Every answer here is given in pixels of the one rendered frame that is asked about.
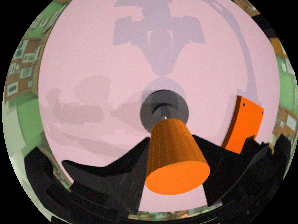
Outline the orange knob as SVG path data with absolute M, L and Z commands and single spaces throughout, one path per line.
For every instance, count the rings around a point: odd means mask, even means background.
M 158 194 L 189 192 L 208 179 L 210 168 L 188 127 L 178 119 L 164 119 L 150 139 L 146 188 Z

